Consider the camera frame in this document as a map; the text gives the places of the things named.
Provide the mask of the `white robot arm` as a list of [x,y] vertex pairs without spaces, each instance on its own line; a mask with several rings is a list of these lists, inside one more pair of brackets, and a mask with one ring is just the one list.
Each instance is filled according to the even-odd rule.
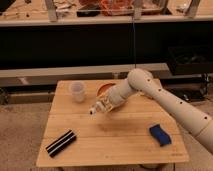
[[131,70],[126,79],[107,90],[107,96],[113,106],[120,106],[139,91],[151,96],[213,155],[213,118],[160,87],[148,71]]

